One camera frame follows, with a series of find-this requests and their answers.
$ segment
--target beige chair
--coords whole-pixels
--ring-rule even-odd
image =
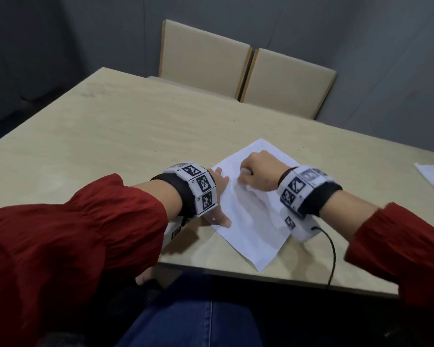
[[[314,119],[335,78],[332,69],[259,49],[240,101]]]
[[[248,44],[166,20],[159,77],[237,99],[251,51]]]

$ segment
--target wooden table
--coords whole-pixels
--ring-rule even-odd
[[[0,207],[63,203],[111,173],[133,185],[184,160],[211,167],[259,138],[333,175],[345,190],[381,206],[394,201],[434,226],[434,189],[413,167],[434,164],[433,152],[105,68],[0,140]],[[338,254],[333,285],[397,293],[345,263],[346,241],[322,226]],[[213,228],[195,223],[160,262],[315,286],[326,283],[332,252],[322,234],[303,246],[290,238],[259,274]]]

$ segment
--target jeans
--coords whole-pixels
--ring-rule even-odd
[[[344,345],[329,336],[328,332],[318,330],[316,322],[309,321],[309,317],[304,319],[301,312],[286,312],[286,316],[301,316],[297,323],[282,316],[267,316],[269,314],[266,311],[259,314],[251,306],[251,301],[256,298],[256,305],[260,305],[263,297],[251,297],[250,290],[240,294],[238,302],[231,302],[225,298],[214,300],[215,296],[213,277],[204,274],[183,274],[141,313],[116,346]],[[272,343],[267,343],[267,336],[271,333],[277,341],[274,342],[272,338]]]

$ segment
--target red shirt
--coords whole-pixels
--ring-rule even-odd
[[[79,325],[100,280],[133,278],[157,262],[167,223],[157,199],[117,174],[65,204],[1,208],[0,346],[34,346],[45,331]],[[398,284],[404,302],[434,321],[428,223],[389,204],[357,231],[345,259]]]

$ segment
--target cable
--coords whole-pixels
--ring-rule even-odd
[[[321,227],[318,226],[312,227],[312,230],[320,230],[321,232],[323,232],[326,235],[326,237],[330,240],[331,248],[333,249],[333,269],[331,269],[330,278],[328,279],[328,283],[326,284],[326,288],[329,289],[331,285],[331,280],[333,279],[334,269],[336,268],[336,249],[334,248],[333,240],[326,233],[325,230],[323,230]]]

